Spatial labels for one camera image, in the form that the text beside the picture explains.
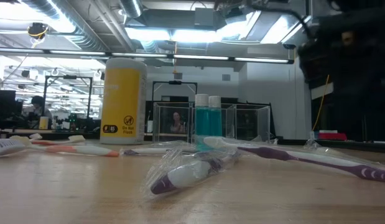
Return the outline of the red flat box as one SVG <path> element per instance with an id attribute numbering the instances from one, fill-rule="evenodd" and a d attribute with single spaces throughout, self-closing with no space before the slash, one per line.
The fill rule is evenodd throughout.
<path id="1" fill-rule="evenodd" d="M 346 134 L 339 133 L 337 130 L 319 130 L 317 138 L 322 140 L 337 140 L 337 141 L 347 140 Z"/>

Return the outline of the clear acrylic compartment organizer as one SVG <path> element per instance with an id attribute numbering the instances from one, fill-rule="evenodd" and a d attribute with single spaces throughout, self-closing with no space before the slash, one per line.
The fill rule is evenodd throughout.
<path id="1" fill-rule="evenodd" d="M 147 110 L 145 140 L 155 142 L 195 142 L 195 104 L 192 102 L 156 101 Z M 222 111 L 222 133 L 226 138 L 245 141 L 269 142 L 274 136 L 271 106 L 266 104 L 224 103 Z M 173 113 L 178 112 L 186 122 L 187 133 L 170 132 Z"/>

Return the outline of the narrow silver ventilation duct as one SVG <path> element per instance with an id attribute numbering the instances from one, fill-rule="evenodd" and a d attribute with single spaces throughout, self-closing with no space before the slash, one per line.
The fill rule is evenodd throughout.
<path id="1" fill-rule="evenodd" d="M 141 0 L 119 0 L 123 13 L 130 18 L 137 18 L 143 13 Z"/>

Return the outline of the purple white toothbrush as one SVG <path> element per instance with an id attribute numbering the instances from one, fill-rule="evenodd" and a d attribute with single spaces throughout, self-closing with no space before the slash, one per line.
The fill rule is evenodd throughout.
<path id="1" fill-rule="evenodd" d="M 181 149 L 184 154 L 193 154 L 197 152 L 196 147 L 185 141 L 167 141 L 139 146 L 122 148 L 119 151 L 120 156 L 160 156 L 173 149 Z"/>
<path id="2" fill-rule="evenodd" d="M 246 151 L 265 159 L 303 162 L 342 174 L 353 175 L 360 179 L 385 182 L 385 167 L 381 164 L 349 156 L 326 147 L 306 146 L 303 149 L 296 149 L 266 142 L 243 141 L 220 136 L 200 136 L 198 139 L 211 149 Z"/>
<path id="3" fill-rule="evenodd" d="M 189 155 L 183 155 L 179 149 L 172 150 L 149 170 L 142 186 L 143 194 L 156 198 L 196 186 L 232 167 L 240 155 L 232 149 Z"/>

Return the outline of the yellow white wipes canister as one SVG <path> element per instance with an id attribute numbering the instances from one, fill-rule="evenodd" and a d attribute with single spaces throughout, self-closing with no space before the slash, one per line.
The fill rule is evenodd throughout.
<path id="1" fill-rule="evenodd" d="M 104 75 L 100 143 L 135 145 L 144 140 L 147 65 L 111 58 Z"/>

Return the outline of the person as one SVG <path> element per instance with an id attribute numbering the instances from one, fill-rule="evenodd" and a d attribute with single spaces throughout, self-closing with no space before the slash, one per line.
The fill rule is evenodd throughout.
<path id="1" fill-rule="evenodd" d="M 170 126 L 170 132 L 175 134 L 187 133 L 186 122 L 181 120 L 181 116 L 178 112 L 173 113 L 173 123 Z"/>
<path id="2" fill-rule="evenodd" d="M 48 128 L 52 126 L 53 116 L 45 105 L 42 96 L 33 96 L 30 102 L 32 105 L 22 109 L 22 115 L 26 118 L 31 129 L 39 127 L 39 121 L 42 116 L 48 117 Z"/>

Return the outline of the grey ceiling box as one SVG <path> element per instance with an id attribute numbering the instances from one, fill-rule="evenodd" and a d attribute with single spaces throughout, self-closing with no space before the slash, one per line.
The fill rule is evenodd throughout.
<path id="1" fill-rule="evenodd" d="M 214 13 L 210 8 L 195 8 L 195 26 L 213 27 Z"/>

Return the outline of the teal mouthwash bottle white cap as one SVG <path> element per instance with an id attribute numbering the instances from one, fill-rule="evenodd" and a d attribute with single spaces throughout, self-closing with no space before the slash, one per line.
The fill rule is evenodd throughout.
<path id="1" fill-rule="evenodd" d="M 221 97 L 209 96 L 208 102 L 210 109 L 210 135 L 222 136 Z"/>
<path id="2" fill-rule="evenodd" d="M 203 138 L 210 135 L 210 109 L 208 107 L 208 95 L 195 95 L 195 142 L 203 150 L 205 147 Z"/>

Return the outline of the black rig stand frame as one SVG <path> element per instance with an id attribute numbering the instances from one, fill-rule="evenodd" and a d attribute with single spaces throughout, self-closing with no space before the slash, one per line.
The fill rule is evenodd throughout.
<path id="1" fill-rule="evenodd" d="M 177 102 L 195 101 L 198 93 L 197 82 L 183 82 L 181 80 L 153 81 L 151 91 L 151 101 L 164 101 L 162 97 L 186 98 Z"/>
<path id="2" fill-rule="evenodd" d="M 76 80 L 76 79 L 89 79 L 90 83 L 85 85 L 89 88 L 88 92 L 88 104 L 87 104 L 87 112 L 86 112 L 86 118 L 88 119 L 90 117 L 90 106 L 91 106 L 91 94 L 92 94 L 92 89 L 93 89 L 93 78 L 92 77 L 81 77 L 77 75 L 58 75 L 58 76 L 53 76 L 53 75 L 48 75 L 45 76 L 45 82 L 44 82 L 44 102 L 46 102 L 46 97 L 47 97 L 47 88 L 55 81 L 57 81 L 59 78 L 62 78 L 64 80 Z"/>

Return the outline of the dark computer monitor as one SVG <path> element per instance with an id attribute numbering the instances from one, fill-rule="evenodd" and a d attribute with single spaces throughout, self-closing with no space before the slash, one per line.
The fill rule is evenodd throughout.
<path id="1" fill-rule="evenodd" d="M 0 119 L 9 118 L 16 113 L 16 92 L 0 90 Z"/>

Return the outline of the wide silver ventilation duct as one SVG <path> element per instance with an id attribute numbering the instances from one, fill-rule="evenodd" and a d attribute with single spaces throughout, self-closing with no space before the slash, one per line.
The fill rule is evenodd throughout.
<path id="1" fill-rule="evenodd" d="M 70 0 L 21 0 L 44 17 L 45 22 L 79 49 L 105 51 L 108 47 L 70 4 Z"/>

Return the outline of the black bar with light strips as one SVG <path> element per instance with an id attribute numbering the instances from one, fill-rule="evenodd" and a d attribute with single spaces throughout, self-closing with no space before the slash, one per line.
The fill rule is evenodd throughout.
<path id="1" fill-rule="evenodd" d="M 276 63 L 293 64 L 293 59 L 261 58 L 261 57 L 228 57 L 214 55 L 187 55 L 187 54 L 152 54 L 152 53 L 126 53 L 126 52 L 91 52 L 80 50 L 52 50 L 52 49 L 27 49 L 0 47 L 0 54 L 11 55 L 48 55 L 48 57 L 80 57 L 109 59 L 110 57 L 122 58 L 155 58 L 155 59 L 185 59 L 185 60 L 212 60 L 222 62 L 248 62 L 248 63 Z"/>

